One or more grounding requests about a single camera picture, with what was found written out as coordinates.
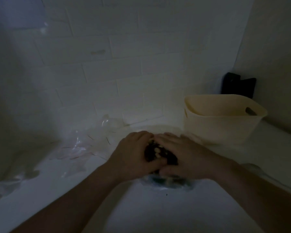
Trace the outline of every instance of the white countertop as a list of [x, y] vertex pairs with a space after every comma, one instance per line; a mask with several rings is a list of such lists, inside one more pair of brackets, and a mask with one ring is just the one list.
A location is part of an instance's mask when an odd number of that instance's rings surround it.
[[[166, 124], [179, 120], [161, 117], [132, 125]], [[254, 163], [291, 186], [291, 135], [262, 121], [243, 145], [211, 149], [239, 163]], [[86, 173], [62, 178], [70, 163], [49, 160], [49, 150], [35, 151], [22, 159], [43, 156], [40, 175], [0, 199], [0, 233], [9, 232], [25, 219], [77, 185], [105, 162], [92, 156]], [[215, 182], [201, 180], [190, 191], [156, 190], [139, 181], [118, 186], [95, 213], [84, 232], [262, 232], [244, 210]]]

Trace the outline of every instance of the black object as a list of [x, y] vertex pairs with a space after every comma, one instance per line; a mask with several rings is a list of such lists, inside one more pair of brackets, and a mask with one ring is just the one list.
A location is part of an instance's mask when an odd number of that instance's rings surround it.
[[256, 78], [241, 80], [240, 75], [227, 73], [222, 80], [221, 94], [237, 94], [252, 99], [256, 82]]
[[168, 165], [178, 165], [177, 157], [171, 153], [169, 150], [165, 149], [160, 144], [156, 143], [154, 140], [151, 140], [145, 149], [145, 159], [148, 162], [151, 162], [158, 157], [167, 158]]

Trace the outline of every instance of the right hand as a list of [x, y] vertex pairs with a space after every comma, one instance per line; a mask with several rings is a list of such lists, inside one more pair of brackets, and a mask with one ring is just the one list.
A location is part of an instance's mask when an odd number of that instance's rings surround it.
[[168, 165], [159, 171], [162, 176], [178, 175], [190, 179], [214, 179], [231, 160], [222, 157], [188, 137], [172, 133], [157, 134], [154, 140], [174, 153], [179, 165]]

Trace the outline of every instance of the hand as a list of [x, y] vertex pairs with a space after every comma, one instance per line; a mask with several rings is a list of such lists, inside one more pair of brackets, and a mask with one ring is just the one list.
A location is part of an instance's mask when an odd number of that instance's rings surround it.
[[177, 137], [172, 133], [164, 133], [155, 135], [154, 140], [178, 158], [179, 165], [168, 165], [160, 169], [159, 173], [162, 176], [214, 179], [215, 174], [230, 162], [229, 159], [191, 141], [184, 135]]
[[144, 158], [145, 147], [153, 134], [147, 131], [132, 132], [122, 139], [117, 148], [104, 164], [120, 182], [141, 178], [167, 165], [167, 159], [159, 158], [147, 162]]

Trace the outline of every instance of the tile backsplash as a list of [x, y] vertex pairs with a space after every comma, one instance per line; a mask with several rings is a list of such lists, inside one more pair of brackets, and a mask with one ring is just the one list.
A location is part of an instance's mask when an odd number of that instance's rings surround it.
[[0, 114], [26, 146], [104, 114], [131, 124], [181, 109], [184, 95], [215, 93], [253, 3], [42, 1], [47, 27], [0, 33]]

